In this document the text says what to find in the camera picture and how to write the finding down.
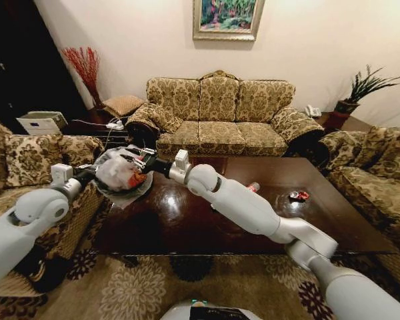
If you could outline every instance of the coffee table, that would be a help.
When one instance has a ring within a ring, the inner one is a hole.
[[[282,217],[301,217],[338,243],[337,253],[390,253],[391,246],[356,209],[304,158],[194,157],[230,179],[261,186]],[[291,202],[291,191],[310,199]],[[184,186],[154,173],[150,190],[124,210],[113,207],[94,243],[94,250],[118,255],[283,254],[282,245],[252,235]]]

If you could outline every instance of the white box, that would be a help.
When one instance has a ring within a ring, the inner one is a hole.
[[[57,111],[30,111],[16,120],[30,135],[57,134],[67,124],[62,113]]]

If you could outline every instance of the plastic bag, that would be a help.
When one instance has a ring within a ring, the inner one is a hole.
[[[153,172],[140,174],[138,168],[121,154],[138,157],[126,147],[107,150],[94,163],[99,166],[96,172],[98,181],[94,183],[106,198],[124,208],[147,192],[153,182]]]

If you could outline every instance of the power strip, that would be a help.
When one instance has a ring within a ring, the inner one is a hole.
[[[125,126],[123,125],[123,122],[121,122],[121,120],[118,120],[118,122],[116,122],[116,123],[107,123],[105,126],[108,129],[112,129],[112,130],[123,130],[125,128]]]

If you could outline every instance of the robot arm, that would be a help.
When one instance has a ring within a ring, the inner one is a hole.
[[[400,319],[400,303],[366,276],[334,266],[329,259],[337,242],[305,220],[278,216],[268,201],[210,165],[191,168],[186,151],[177,154],[169,178],[185,184],[244,230],[286,244],[288,255],[318,278],[338,319]]]
[[[48,189],[24,194],[0,216],[0,279],[30,252],[36,238],[64,218],[69,203],[95,176],[90,167],[74,177],[68,165],[54,165],[51,170]]]

